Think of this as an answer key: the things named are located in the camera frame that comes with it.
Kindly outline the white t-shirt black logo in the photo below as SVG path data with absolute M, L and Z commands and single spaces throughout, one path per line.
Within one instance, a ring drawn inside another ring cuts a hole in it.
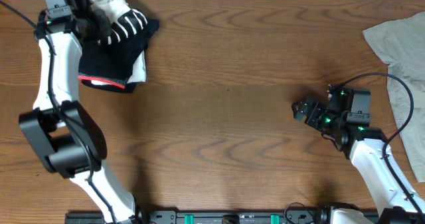
M 93 10 L 103 10 L 110 22 L 111 31 L 107 37 L 98 40 L 99 45 L 112 45 L 141 33 L 148 24 L 145 15 L 131 8 L 126 0 L 91 0 Z

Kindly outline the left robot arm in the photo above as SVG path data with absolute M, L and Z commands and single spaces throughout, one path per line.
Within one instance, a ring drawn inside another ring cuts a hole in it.
M 103 223 L 148 223 L 149 217 L 108 164 L 105 137 L 79 102 L 82 44 L 111 34 L 102 10 L 90 0 L 45 0 L 35 38 L 42 53 L 41 81 L 19 127 L 50 173 L 81 187 L 99 207 Z

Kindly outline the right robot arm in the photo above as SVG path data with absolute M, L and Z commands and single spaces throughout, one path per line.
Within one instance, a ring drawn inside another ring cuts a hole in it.
M 378 211 L 379 223 L 423 223 L 424 199 L 392 155 L 381 129 L 370 125 L 368 94 L 333 95 L 328 104 L 313 98 L 294 102 L 297 121 L 321 133 L 360 173 Z

